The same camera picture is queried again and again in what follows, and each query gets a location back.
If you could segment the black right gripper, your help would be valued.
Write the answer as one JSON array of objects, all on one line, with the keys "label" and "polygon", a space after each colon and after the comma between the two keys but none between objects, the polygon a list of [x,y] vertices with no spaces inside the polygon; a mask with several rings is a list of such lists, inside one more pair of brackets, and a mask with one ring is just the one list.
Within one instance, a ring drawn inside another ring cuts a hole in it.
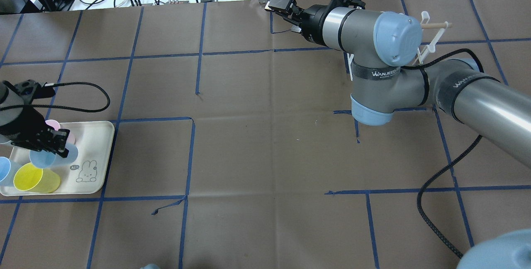
[{"label": "black right gripper", "polygon": [[313,5],[307,9],[300,8],[296,0],[269,0],[264,10],[273,12],[286,22],[301,28],[302,36],[309,42],[325,45],[323,30],[326,17],[334,9],[364,9],[362,0],[330,0],[328,5]]}]

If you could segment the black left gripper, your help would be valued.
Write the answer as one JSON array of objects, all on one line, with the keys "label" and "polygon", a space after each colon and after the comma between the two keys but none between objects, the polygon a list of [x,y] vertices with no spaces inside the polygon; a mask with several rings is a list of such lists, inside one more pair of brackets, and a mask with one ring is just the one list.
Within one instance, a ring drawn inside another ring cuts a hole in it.
[{"label": "black left gripper", "polygon": [[62,158],[68,157],[66,143],[70,131],[53,129],[32,106],[34,99],[51,98],[55,93],[51,83],[40,84],[34,80],[26,80],[11,84],[2,81],[1,135],[16,147],[35,152],[51,152]]}]

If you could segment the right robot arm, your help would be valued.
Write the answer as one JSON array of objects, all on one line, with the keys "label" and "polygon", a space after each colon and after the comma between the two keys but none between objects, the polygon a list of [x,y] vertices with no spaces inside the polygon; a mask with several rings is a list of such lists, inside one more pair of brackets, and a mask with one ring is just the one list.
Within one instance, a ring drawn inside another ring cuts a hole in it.
[{"label": "right robot arm", "polygon": [[426,63],[437,39],[420,50],[423,31],[449,23],[428,23],[403,13],[367,10],[362,0],[330,0],[302,8],[296,0],[268,0],[265,9],[292,25],[307,41],[347,53],[353,89],[351,115],[364,125],[390,122],[395,110],[432,104],[478,133],[474,142],[420,187],[417,210],[459,259],[459,269],[529,269],[530,230],[516,230],[462,253],[433,224],[423,194],[482,140],[530,166],[530,97],[485,73],[472,50],[458,49]]}]

